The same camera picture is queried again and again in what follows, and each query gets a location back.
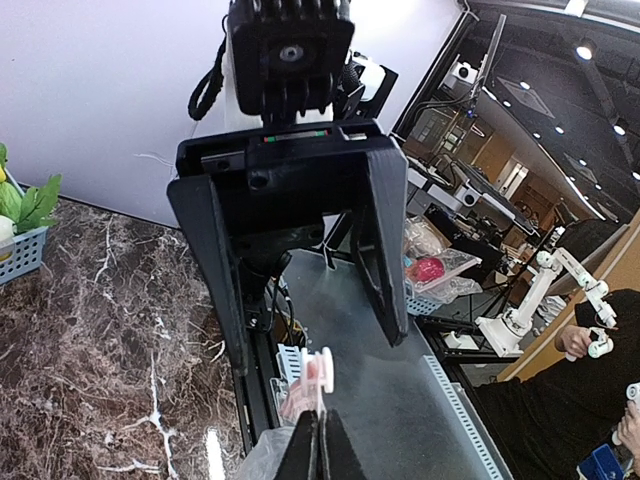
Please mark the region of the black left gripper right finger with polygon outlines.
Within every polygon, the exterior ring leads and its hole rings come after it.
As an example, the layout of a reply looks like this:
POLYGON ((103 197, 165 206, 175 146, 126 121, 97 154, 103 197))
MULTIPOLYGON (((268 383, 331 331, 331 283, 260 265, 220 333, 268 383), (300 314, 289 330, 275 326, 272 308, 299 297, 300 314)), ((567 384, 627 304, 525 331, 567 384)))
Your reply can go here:
POLYGON ((320 478, 366 480, 344 424, 336 410, 326 411, 319 431, 320 478))

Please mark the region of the clear zip top bag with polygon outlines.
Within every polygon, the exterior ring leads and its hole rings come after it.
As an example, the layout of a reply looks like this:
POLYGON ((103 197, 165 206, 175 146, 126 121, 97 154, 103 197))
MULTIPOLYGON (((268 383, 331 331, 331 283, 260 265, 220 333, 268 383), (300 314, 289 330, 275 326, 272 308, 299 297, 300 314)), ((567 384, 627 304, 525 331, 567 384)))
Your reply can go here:
MULTIPOLYGON (((334 391, 333 356, 328 347, 323 347, 321 351, 315 353, 304 348, 301 350, 300 360, 301 374, 290 386, 280 408, 280 414, 289 424, 266 430, 260 435, 256 448, 241 464, 236 474, 238 479, 283 479, 282 458, 299 417, 304 411, 317 413, 320 431, 320 420, 328 411, 324 404, 324 396, 334 391)), ((316 479, 321 479, 319 445, 316 479)))

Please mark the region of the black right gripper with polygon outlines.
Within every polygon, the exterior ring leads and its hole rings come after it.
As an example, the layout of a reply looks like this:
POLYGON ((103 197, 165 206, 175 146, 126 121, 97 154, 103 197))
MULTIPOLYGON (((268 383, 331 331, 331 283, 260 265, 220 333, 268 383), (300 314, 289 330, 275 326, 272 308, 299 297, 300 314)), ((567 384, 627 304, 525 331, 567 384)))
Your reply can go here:
POLYGON ((183 141, 167 196, 207 285, 233 370, 249 353, 237 257, 319 244, 353 211, 350 249, 388 343, 406 338, 408 162, 373 120, 253 129, 183 141))

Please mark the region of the operator hand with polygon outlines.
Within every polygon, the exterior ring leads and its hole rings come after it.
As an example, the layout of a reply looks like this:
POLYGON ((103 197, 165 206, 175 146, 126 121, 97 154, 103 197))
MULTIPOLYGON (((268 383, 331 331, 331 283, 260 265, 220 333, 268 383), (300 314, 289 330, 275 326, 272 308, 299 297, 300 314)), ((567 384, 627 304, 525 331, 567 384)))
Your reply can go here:
POLYGON ((558 352, 568 354, 576 359, 588 355, 591 343, 591 330, 573 324, 568 324, 560 329, 554 339, 554 346, 558 352))

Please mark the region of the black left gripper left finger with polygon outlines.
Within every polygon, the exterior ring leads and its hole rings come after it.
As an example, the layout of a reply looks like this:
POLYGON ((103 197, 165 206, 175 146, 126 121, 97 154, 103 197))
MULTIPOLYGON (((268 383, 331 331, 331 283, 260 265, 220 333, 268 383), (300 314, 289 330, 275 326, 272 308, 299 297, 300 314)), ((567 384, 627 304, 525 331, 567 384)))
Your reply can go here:
POLYGON ((294 428, 282 458, 284 480, 312 480, 318 473, 319 418, 304 411, 294 428))

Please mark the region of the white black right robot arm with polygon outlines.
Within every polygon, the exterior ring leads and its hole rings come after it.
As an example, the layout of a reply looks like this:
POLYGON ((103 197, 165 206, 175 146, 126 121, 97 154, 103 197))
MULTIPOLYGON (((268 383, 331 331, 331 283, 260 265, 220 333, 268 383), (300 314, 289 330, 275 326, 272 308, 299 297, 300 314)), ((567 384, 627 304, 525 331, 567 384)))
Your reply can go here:
POLYGON ((337 89, 336 121, 179 145, 167 195, 238 374, 249 369, 249 331, 272 327, 268 282, 282 275, 293 250, 324 243, 332 215, 348 222, 350 255, 388 342, 406 337, 407 161, 376 123, 395 81, 391 70, 354 55, 337 89))

